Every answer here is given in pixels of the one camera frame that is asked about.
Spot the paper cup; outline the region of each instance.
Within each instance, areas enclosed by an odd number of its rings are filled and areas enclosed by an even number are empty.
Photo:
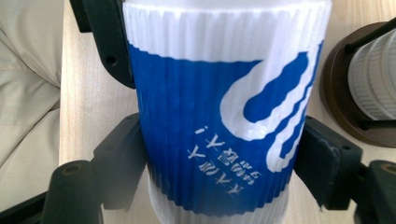
[[[161,223],[278,223],[331,1],[124,3]]]

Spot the white wave design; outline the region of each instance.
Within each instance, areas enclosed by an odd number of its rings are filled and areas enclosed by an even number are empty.
[[[268,150],[266,161],[271,172],[281,172],[282,169],[289,165],[290,160],[295,155],[302,129],[286,157],[280,157],[283,144],[292,137],[294,129],[299,124],[307,105],[308,96],[312,89],[312,87],[308,89],[307,87],[312,80],[317,54],[318,47],[308,52],[308,66],[302,74],[299,84],[289,91],[286,99],[275,107],[271,111],[270,116],[265,119],[251,122],[245,118],[243,113],[248,100],[262,92],[269,82],[281,74],[281,71],[275,73],[277,74],[276,76],[274,73],[268,73],[269,69],[267,67],[270,66],[268,61],[267,63],[263,61],[257,64],[246,76],[235,81],[221,100],[219,110],[222,123],[234,136],[246,141],[261,140],[267,134],[273,133],[279,124],[291,115],[295,105],[299,104],[297,113],[288,120],[287,126],[276,135],[275,142]]]
[[[315,60],[312,62],[312,57],[309,57],[309,62],[308,66],[315,63]],[[294,105],[303,99],[305,88],[311,81],[312,69],[308,67],[297,87],[291,90],[286,99],[272,110],[269,117],[250,122],[243,114],[248,100],[262,92],[269,82],[281,74],[281,72],[278,72],[276,76],[271,73],[267,74],[268,66],[270,64],[265,61],[257,64],[246,76],[235,81],[221,99],[222,123],[234,136],[246,141],[263,139],[268,133],[272,133],[280,122],[291,114]]]

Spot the blue and white cup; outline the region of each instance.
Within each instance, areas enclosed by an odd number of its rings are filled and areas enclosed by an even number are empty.
[[[280,223],[331,0],[126,0],[161,223]]]

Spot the blue wave pattern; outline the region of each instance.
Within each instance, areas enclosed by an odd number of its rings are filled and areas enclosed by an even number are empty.
[[[295,156],[273,172],[265,162],[266,153],[290,119],[299,115],[300,106],[305,111],[314,74],[303,98],[274,132],[246,141],[222,124],[219,105],[233,83],[261,61],[192,62],[129,48],[149,169],[169,200],[196,214],[231,216],[264,207],[284,190]],[[244,116],[252,122],[267,117],[298,85],[308,64],[307,52],[299,53],[278,78],[247,102]],[[304,113],[283,143],[281,158],[295,147],[303,124]]]

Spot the light wood surface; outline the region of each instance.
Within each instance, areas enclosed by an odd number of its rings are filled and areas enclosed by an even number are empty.
[[[394,0],[334,0],[318,78],[308,105],[308,114],[346,136],[363,149],[363,163],[396,161],[395,148],[373,147],[353,139],[334,121],[319,95],[321,69],[331,49],[346,35],[364,25],[396,17]],[[135,92],[114,80],[99,61],[92,34],[80,34],[69,1],[64,8],[64,48],[61,93],[60,164],[90,160],[93,149],[127,115],[137,112]],[[353,223],[356,205],[347,211],[320,209],[298,176],[290,182],[290,202],[284,223]],[[147,174],[143,176],[130,212],[105,212],[105,223],[157,224],[152,211]]]

